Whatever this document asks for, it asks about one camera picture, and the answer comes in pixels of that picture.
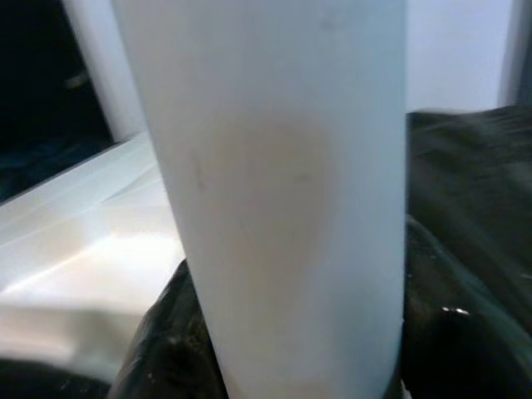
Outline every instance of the white cylinder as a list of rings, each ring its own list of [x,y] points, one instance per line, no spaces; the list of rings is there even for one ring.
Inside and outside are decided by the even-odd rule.
[[[402,0],[116,0],[231,399],[382,397],[405,213]]]

